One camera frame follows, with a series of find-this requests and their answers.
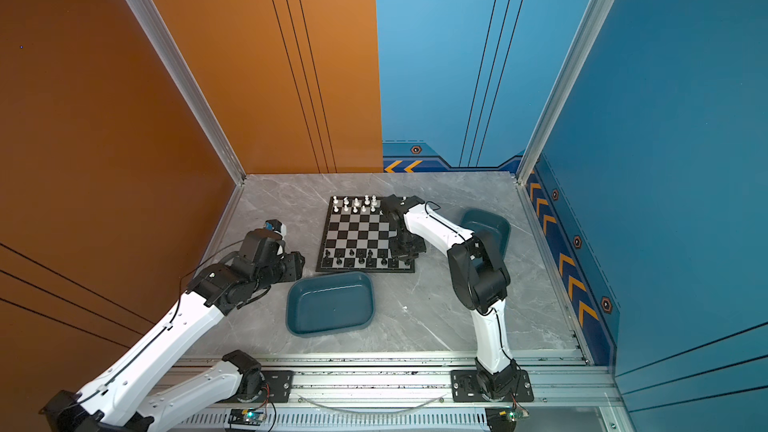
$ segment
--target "black diagonal line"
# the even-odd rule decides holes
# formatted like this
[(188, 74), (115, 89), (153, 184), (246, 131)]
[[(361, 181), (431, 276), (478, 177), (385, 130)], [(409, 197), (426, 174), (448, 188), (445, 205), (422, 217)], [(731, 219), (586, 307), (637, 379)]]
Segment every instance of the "black diagonal line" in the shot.
[(272, 7), (275, 10), (275, 18), (277, 19), (277, 27), (280, 29), (280, 36), (283, 37), (283, 46), (286, 49), (286, 58), (288, 59), (288, 67), (290, 67), (290, 74), (293, 76), (293, 85), (296, 88), (296, 96), (299, 98), (301, 113), (304, 115), (304, 125), (306, 126), (306, 134), (310, 137), (310, 145), (312, 146), (312, 155), (314, 155), (315, 157), (315, 165), (317, 166), (317, 173), (320, 173), (320, 162), (317, 161), (317, 154), (315, 153), (315, 143), (312, 140), (312, 133), (310, 133), (310, 123), (306, 119), (304, 104), (301, 101), (301, 94), (299, 94), (299, 83), (296, 81), (296, 74), (293, 73), (293, 64), (290, 62), (290, 55), (288, 55), (288, 44), (286, 43), (286, 37), (283, 34), (283, 26), (280, 24), (280, 16), (277, 15), (277, 5), (275, 5), (275, 0), (272, 0)]
[(655, 360), (655, 361), (651, 362), (650, 364), (641, 365), (641, 366), (636, 367), (636, 368), (634, 368), (632, 370), (627, 370), (626, 372), (622, 372), (620, 374), (617, 374), (616, 377), (621, 377), (622, 375), (631, 374), (632, 372), (635, 372), (635, 371), (637, 371), (639, 369), (645, 369), (646, 367), (650, 367), (651, 365), (656, 365), (659, 362), (664, 362), (665, 360), (670, 360), (671, 358), (679, 357), (679, 356), (681, 356), (683, 354), (687, 354), (688, 352), (693, 352), (694, 350), (698, 350), (700, 348), (704, 348), (707, 345), (716, 344), (717, 342), (721, 342), (721, 341), (724, 341), (726, 339), (733, 338), (733, 337), (735, 337), (737, 335), (741, 335), (741, 334), (744, 334), (745, 332), (753, 331), (753, 330), (755, 330), (757, 328), (765, 327), (766, 325), (768, 325), (768, 322), (763, 322), (762, 324), (754, 325), (753, 327), (750, 327), (750, 328), (745, 328), (743, 331), (734, 332), (734, 333), (732, 333), (730, 335), (726, 335), (725, 337), (721, 337), (721, 338), (716, 339), (714, 341), (710, 341), (710, 342), (707, 342), (707, 343), (702, 344), (702, 345), (697, 345), (696, 347), (690, 348), (688, 350), (683, 350), (682, 352), (678, 352), (676, 354), (672, 354), (669, 357), (665, 357), (663, 359)]
[(634, 394), (635, 392), (640, 392), (641, 390), (652, 389), (654, 387), (659, 387), (660, 385), (667, 385), (667, 384), (671, 384), (672, 382), (677, 382), (678, 380), (690, 379), (692, 377), (697, 377), (699, 375), (708, 374), (709, 372), (717, 372), (718, 370), (732, 368), (732, 367), (735, 367), (737, 365), (748, 364), (749, 362), (754, 362), (756, 360), (763, 360), (764, 358), (768, 358), (768, 354), (761, 355), (759, 357), (754, 357), (752, 359), (742, 360), (741, 362), (735, 362), (733, 364), (724, 365), (722, 367), (715, 367), (714, 369), (704, 370), (703, 372), (696, 372), (696, 374), (686, 375), (685, 377), (680, 377), (680, 378), (677, 378), (677, 379), (667, 380), (666, 382), (661, 382), (660, 384), (654, 384), (654, 385), (649, 385), (648, 387), (643, 387), (643, 388), (639, 388), (639, 389), (635, 389), (635, 390), (630, 390), (629, 392), (623, 392), (621, 395)]
[(695, 398), (695, 399), (679, 400), (677, 402), (670, 402), (669, 404), (655, 405), (655, 406), (652, 406), (652, 407), (646, 407), (646, 408), (635, 409), (635, 410), (627, 410), (627, 412), (629, 412), (629, 413), (642, 412), (643, 410), (659, 409), (659, 408), (662, 408), (662, 407), (669, 407), (671, 405), (688, 404), (689, 402), (696, 402), (698, 400), (715, 399), (715, 398), (718, 398), (718, 397), (725, 397), (725, 396), (728, 396), (728, 395), (743, 394), (744, 392), (754, 392), (755, 390), (762, 390), (762, 389), (768, 389), (768, 385), (761, 385), (759, 387), (752, 387), (752, 388), (742, 389), (742, 390), (734, 390), (733, 392), (725, 392), (723, 394), (707, 395), (706, 397), (699, 397), (699, 398)]
[(469, 124), (472, 123), (472, 109), (475, 107), (475, 97), (478, 94), (478, 85), (480, 84), (480, 72), (482, 72), (482, 63), (485, 60), (485, 49), (488, 47), (488, 37), (491, 35), (491, 24), (493, 24), (493, 13), (495, 10), (496, 10), (496, 0), (493, 0), (493, 7), (491, 8), (491, 18), (488, 20), (488, 32), (485, 33), (485, 45), (482, 47), (482, 56), (480, 57), (480, 69), (478, 70), (477, 81), (475, 81), (475, 93), (472, 94), (472, 104), (469, 106), (469, 118), (467, 119), (467, 129), (464, 132), (464, 143), (462, 144), (462, 154), (458, 158), (459, 167), (462, 166), (462, 160), (464, 159), (464, 148), (467, 145), (467, 137), (469, 136)]
[(320, 109), (322, 110), (322, 118), (326, 123), (326, 134), (328, 135), (328, 147), (331, 149), (331, 160), (333, 161), (333, 170), (338, 172), (336, 168), (336, 156), (333, 154), (333, 140), (331, 139), (330, 128), (328, 127), (328, 117), (326, 117), (326, 106), (322, 102), (322, 90), (320, 88), (320, 78), (317, 75), (317, 66), (315, 65), (315, 55), (312, 53), (312, 41), (310, 41), (310, 31), (306, 27), (306, 16), (304, 16), (304, 5), (299, 0), (299, 8), (301, 8), (301, 18), (304, 21), (304, 32), (306, 32), (306, 43), (310, 46), (310, 59), (312, 60), (312, 69), (315, 71), (315, 82), (317, 82), (317, 93), (320, 95)]
[(25, 258), (25, 259), (29, 260), (31, 263), (33, 263), (33, 264), (35, 264), (35, 265), (37, 265), (37, 266), (39, 266), (39, 267), (43, 267), (43, 268), (44, 268), (45, 270), (47, 270), (48, 272), (50, 272), (50, 273), (52, 273), (52, 274), (56, 274), (56, 275), (58, 275), (58, 276), (59, 276), (59, 277), (61, 277), (63, 280), (65, 280), (65, 281), (67, 281), (67, 282), (70, 282), (70, 283), (72, 283), (72, 284), (75, 284), (75, 285), (77, 285), (78, 287), (80, 287), (80, 288), (83, 288), (83, 289), (87, 290), (88, 292), (91, 292), (91, 293), (92, 293), (93, 295), (95, 295), (96, 297), (102, 298), (103, 300), (105, 300), (105, 301), (109, 302), (109, 303), (110, 303), (110, 304), (112, 304), (112, 305), (117, 305), (118, 307), (120, 307), (120, 308), (121, 308), (121, 309), (123, 309), (124, 311), (126, 311), (126, 312), (130, 312), (130, 313), (132, 313), (133, 315), (135, 315), (136, 317), (139, 317), (139, 318), (141, 318), (141, 319), (143, 319), (143, 320), (145, 320), (145, 321), (149, 322), (150, 324), (154, 325), (154, 322), (152, 322), (152, 321), (151, 321), (151, 320), (149, 320), (148, 318), (146, 318), (146, 317), (143, 317), (143, 316), (141, 316), (141, 315), (137, 314), (136, 312), (133, 312), (133, 311), (132, 311), (132, 310), (130, 310), (129, 308), (123, 307), (123, 306), (122, 306), (122, 305), (120, 305), (119, 303), (117, 303), (117, 302), (115, 302), (115, 301), (112, 301), (112, 300), (110, 300), (110, 299), (106, 298), (105, 296), (101, 295), (101, 294), (100, 294), (100, 293), (98, 293), (98, 292), (94, 292), (94, 291), (92, 291), (90, 288), (88, 288), (88, 287), (85, 287), (84, 285), (80, 284), (79, 282), (75, 282), (74, 280), (70, 279), (70, 278), (69, 278), (69, 277), (67, 277), (66, 275), (63, 275), (63, 274), (60, 274), (60, 273), (56, 272), (56, 271), (55, 271), (55, 270), (53, 270), (52, 268), (50, 268), (50, 267), (48, 267), (48, 266), (46, 266), (46, 265), (43, 265), (43, 264), (41, 264), (40, 262), (38, 262), (38, 261), (34, 260), (33, 258), (30, 258), (30, 257), (28, 257), (28, 256), (26, 256), (26, 255), (24, 255), (24, 254), (22, 254), (21, 252), (19, 252), (19, 251), (15, 250), (15, 249), (13, 249), (13, 248), (10, 248), (9, 246), (7, 246), (7, 245), (3, 244), (2, 242), (0, 242), (0, 247), (3, 247), (3, 248), (5, 248), (5, 249), (9, 250), (10, 252), (13, 252), (14, 254), (18, 255), (19, 257), (22, 257), (22, 258)]
[(491, 125), (491, 116), (493, 116), (493, 108), (496, 105), (496, 97), (498, 96), (498, 88), (502, 84), (504, 78), (504, 68), (507, 66), (507, 58), (509, 58), (509, 50), (512, 48), (512, 39), (514, 38), (514, 32), (518, 28), (518, 20), (520, 20), (520, 11), (523, 8), (523, 1), (520, 0), (520, 7), (518, 7), (518, 16), (514, 18), (514, 27), (512, 28), (512, 36), (509, 37), (509, 46), (507, 47), (507, 55), (504, 57), (504, 64), (502, 65), (502, 74), (498, 78), (498, 84), (496, 84), (496, 93), (493, 94), (493, 103), (491, 104), (491, 111), (488, 113), (488, 123), (485, 124), (485, 131), (482, 134), (482, 142), (480, 142), (480, 150), (478, 151), (478, 159), (475, 162), (475, 166), (480, 163), (480, 154), (482, 154), (482, 147), (485, 145), (485, 136), (488, 134), (488, 126)]
[(93, 333), (93, 332), (91, 332), (91, 331), (86, 331), (85, 329), (83, 329), (83, 328), (80, 328), (80, 327), (78, 327), (77, 325), (72, 325), (72, 324), (68, 324), (67, 322), (63, 322), (63, 321), (60, 321), (60, 320), (58, 320), (57, 318), (53, 318), (53, 317), (51, 317), (50, 315), (46, 315), (46, 314), (44, 314), (43, 312), (37, 312), (37, 311), (33, 311), (33, 310), (32, 310), (32, 309), (30, 309), (30, 308), (26, 308), (26, 307), (25, 307), (25, 306), (23, 306), (23, 305), (17, 304), (17, 303), (15, 303), (15, 302), (11, 302), (11, 301), (9, 301), (9, 300), (7, 300), (7, 299), (4, 299), (4, 298), (2, 298), (2, 297), (0, 297), (0, 301), (2, 301), (2, 302), (5, 302), (6, 304), (14, 305), (14, 306), (16, 306), (16, 307), (18, 307), (18, 308), (20, 308), (20, 309), (23, 309), (23, 310), (25, 310), (25, 311), (27, 311), (27, 312), (32, 312), (33, 314), (37, 314), (37, 315), (39, 315), (39, 316), (41, 316), (41, 317), (49, 318), (49, 319), (51, 319), (53, 322), (59, 322), (60, 324), (66, 325), (67, 327), (72, 327), (73, 329), (77, 329), (77, 330), (79, 330), (79, 331), (81, 331), (81, 332), (85, 332), (86, 334), (90, 334), (90, 335), (93, 335), (94, 337), (102, 338), (103, 340), (105, 340), (105, 341), (107, 341), (107, 342), (111, 342), (111, 343), (113, 343), (113, 344), (115, 344), (115, 345), (120, 345), (121, 347), (130, 348), (130, 347), (129, 347), (129, 346), (127, 346), (127, 345), (121, 344), (120, 342), (116, 342), (116, 341), (113, 341), (112, 339), (110, 339), (110, 338), (106, 338), (106, 337), (104, 337), (103, 335), (95, 334), (95, 333)]
[(326, 148), (322, 144), (322, 134), (320, 134), (320, 125), (317, 123), (317, 112), (315, 112), (315, 102), (312, 100), (312, 90), (310, 90), (310, 80), (306, 78), (306, 68), (304, 67), (304, 59), (301, 56), (301, 46), (299, 45), (299, 36), (296, 34), (296, 25), (293, 23), (293, 14), (290, 11), (290, 2), (286, 0), (286, 7), (288, 7), (288, 17), (290, 18), (290, 26), (293, 28), (293, 39), (296, 41), (296, 51), (299, 53), (299, 62), (301, 62), (301, 69), (304, 72), (304, 83), (306, 84), (306, 93), (310, 96), (310, 106), (312, 107), (312, 118), (315, 120), (315, 129), (317, 129), (317, 138), (320, 140), (320, 150), (322, 151), (322, 160), (326, 163), (326, 170), (330, 172), (328, 167), (328, 158), (326, 158)]
[(496, 66), (496, 57), (498, 56), (498, 46), (502, 43), (502, 35), (504, 35), (504, 25), (507, 23), (507, 12), (509, 12), (509, 3), (512, 0), (507, 0), (507, 8), (504, 9), (504, 19), (502, 20), (502, 29), (498, 33), (498, 40), (496, 41), (496, 51), (493, 53), (493, 62), (491, 62), (491, 73), (488, 74), (488, 83), (485, 84), (485, 94), (483, 94), (482, 105), (480, 106), (480, 115), (478, 116), (478, 124), (475, 127), (475, 138), (472, 139), (472, 148), (469, 149), (469, 158), (467, 159), (467, 167), (472, 162), (472, 154), (475, 153), (475, 142), (478, 139), (478, 131), (480, 130), (480, 122), (482, 122), (482, 111), (485, 109), (485, 100), (488, 98), (488, 90), (491, 88), (491, 79), (493, 78), (493, 68)]
[(139, 334), (139, 335), (144, 335), (144, 334), (142, 334), (142, 333), (141, 333), (141, 332), (139, 332), (139, 331), (135, 331), (135, 330), (133, 330), (133, 329), (132, 329), (132, 328), (130, 328), (130, 327), (126, 327), (125, 325), (122, 325), (120, 322), (116, 322), (116, 321), (113, 321), (112, 319), (110, 319), (110, 318), (108, 318), (108, 317), (105, 317), (105, 316), (101, 315), (99, 312), (93, 312), (91, 309), (89, 309), (89, 308), (85, 308), (85, 307), (83, 307), (82, 305), (76, 304), (76, 303), (72, 302), (71, 300), (68, 300), (68, 299), (66, 299), (66, 298), (63, 298), (61, 295), (58, 295), (58, 294), (54, 294), (53, 292), (47, 291), (47, 290), (45, 290), (44, 288), (42, 288), (42, 287), (39, 287), (39, 286), (37, 286), (37, 285), (35, 285), (35, 284), (31, 283), (31, 282), (27, 282), (27, 281), (25, 281), (23, 278), (20, 278), (20, 277), (16, 277), (14, 274), (12, 274), (12, 273), (10, 273), (10, 272), (6, 272), (6, 271), (2, 270), (1, 268), (0, 268), (0, 273), (2, 273), (2, 274), (6, 274), (7, 276), (9, 276), (9, 277), (12, 277), (12, 278), (16, 279), (17, 281), (19, 281), (19, 282), (21, 282), (21, 283), (23, 283), (23, 284), (29, 285), (30, 287), (34, 287), (34, 288), (36, 288), (37, 290), (39, 290), (39, 291), (41, 291), (41, 292), (45, 292), (45, 293), (46, 293), (46, 294), (48, 294), (48, 295), (53, 295), (53, 296), (54, 296), (54, 297), (56, 297), (57, 299), (63, 300), (64, 302), (67, 302), (68, 304), (72, 304), (73, 306), (75, 306), (75, 307), (77, 307), (77, 308), (80, 308), (80, 309), (82, 309), (82, 310), (84, 310), (84, 311), (86, 311), (86, 312), (91, 312), (93, 315), (97, 315), (97, 316), (101, 317), (101, 318), (102, 318), (103, 320), (105, 320), (105, 321), (109, 321), (109, 322), (111, 322), (111, 323), (113, 323), (113, 324), (115, 324), (115, 325), (119, 325), (120, 327), (122, 327), (122, 328), (124, 328), (124, 329), (127, 329), (127, 330), (129, 330), (129, 331), (131, 331), (131, 332), (135, 332), (135, 333), (137, 333), (137, 334)]

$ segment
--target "brown wall panel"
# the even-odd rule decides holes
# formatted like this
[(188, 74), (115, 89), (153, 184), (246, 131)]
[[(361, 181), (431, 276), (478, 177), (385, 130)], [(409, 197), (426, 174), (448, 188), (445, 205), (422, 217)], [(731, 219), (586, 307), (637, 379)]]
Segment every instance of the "brown wall panel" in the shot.
[(376, 0), (154, 2), (246, 172), (381, 170)]
[[(0, 0), (0, 242), (159, 319), (233, 183), (124, 0)], [(0, 269), (136, 331), (151, 322), (0, 248)], [(131, 345), (139, 334), (0, 274), (0, 298)], [(125, 349), (0, 303), (4, 430)]]

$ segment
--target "blue tray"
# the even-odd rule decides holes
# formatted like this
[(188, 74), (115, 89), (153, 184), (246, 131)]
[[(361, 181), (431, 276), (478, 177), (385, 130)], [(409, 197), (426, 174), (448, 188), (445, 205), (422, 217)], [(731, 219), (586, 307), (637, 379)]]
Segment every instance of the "blue tray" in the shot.
[(480, 210), (479, 208), (470, 208), (464, 212), (459, 225), (474, 232), (480, 232), (481, 230), (490, 232), (496, 241), (496, 245), (498, 245), (499, 253), (504, 258), (504, 254), (507, 251), (507, 243), (509, 242), (509, 233), (512, 230), (506, 218)]
[(361, 272), (304, 278), (290, 288), (286, 327), (299, 337), (368, 327), (373, 320), (373, 284)]

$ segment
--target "robotic arm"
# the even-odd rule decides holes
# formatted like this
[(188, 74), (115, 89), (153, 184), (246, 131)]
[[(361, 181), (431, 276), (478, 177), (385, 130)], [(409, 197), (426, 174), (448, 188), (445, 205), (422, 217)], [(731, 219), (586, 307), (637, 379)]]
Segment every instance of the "robotic arm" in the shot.
[(504, 324), (509, 273), (493, 237), (456, 226), (416, 196), (386, 197), (381, 210), (396, 226), (397, 236), (389, 239), (395, 258), (413, 260), (426, 252), (425, 239), (448, 258), (453, 291), (472, 311), (480, 389), (488, 400), (503, 400), (512, 389), (518, 366)]
[(285, 253), (284, 235), (280, 222), (267, 221), (246, 234), (238, 252), (204, 268), (123, 357), (76, 394), (62, 390), (45, 405), (42, 413), (52, 431), (165, 432), (218, 400), (258, 394), (264, 383), (261, 365), (236, 350), (197, 377), (147, 397), (198, 338), (229, 312), (266, 293), (252, 298), (254, 292), (301, 278), (304, 257)]

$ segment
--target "yellow chevron arrow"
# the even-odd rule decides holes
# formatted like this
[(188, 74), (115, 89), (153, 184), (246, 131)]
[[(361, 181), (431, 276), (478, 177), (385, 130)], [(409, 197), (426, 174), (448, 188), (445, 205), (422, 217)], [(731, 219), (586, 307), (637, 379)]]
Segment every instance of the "yellow chevron arrow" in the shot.
[(574, 264), (574, 261), (573, 261), (572, 258), (570, 258), (569, 256), (561, 253), (560, 254), (560, 276), (561, 277), (563, 276), (563, 262), (566, 262), (566, 263), (571, 264), (574, 267), (576, 267), (576, 264)]
[(424, 161), (423, 160), (417, 160), (416, 162), (414, 162), (410, 166), (406, 167), (406, 172), (413, 172), (413, 168), (416, 167), (418, 164), (420, 164), (422, 162), (424, 162)]
[(571, 300), (574, 299), (574, 285), (579, 287), (584, 292), (587, 291), (584, 283), (582, 281), (576, 280), (573, 275), (571, 275), (571, 277), (568, 277), (568, 296), (571, 298)]
[(394, 171), (394, 170), (392, 170), (392, 169), (393, 169), (393, 168), (395, 168), (395, 167), (397, 167), (397, 166), (399, 166), (399, 165), (400, 165), (400, 162), (402, 162), (402, 160), (395, 160), (394, 162), (392, 162), (391, 164), (389, 164), (389, 167), (385, 168), (384, 170), (385, 170), (386, 172), (389, 172), (390, 174), (393, 174), (393, 173), (395, 173), (395, 171)]
[(545, 199), (543, 199), (543, 198), (537, 198), (537, 199), (536, 199), (536, 217), (538, 217), (538, 216), (540, 216), (540, 215), (541, 215), (541, 211), (542, 211), (542, 204), (544, 204), (545, 206), (548, 206), (548, 205), (549, 205), (549, 202), (547, 202), (547, 201), (546, 201)]
[(554, 217), (544, 214), (544, 235), (545, 236), (547, 235), (547, 222), (552, 222), (553, 224), (558, 223), (558, 221), (554, 220)]
[(598, 318), (598, 313), (595, 312), (594, 309), (592, 309), (592, 307), (590, 307), (589, 305), (586, 305), (582, 301), (579, 301), (578, 302), (578, 322), (579, 322), (579, 325), (581, 325), (581, 327), (584, 326), (584, 312), (587, 312), (592, 317), (594, 317), (594, 320), (600, 321), (600, 319)]
[(533, 189), (534, 188), (541, 188), (541, 184), (533, 183), (531, 184), (531, 202), (533, 201)]

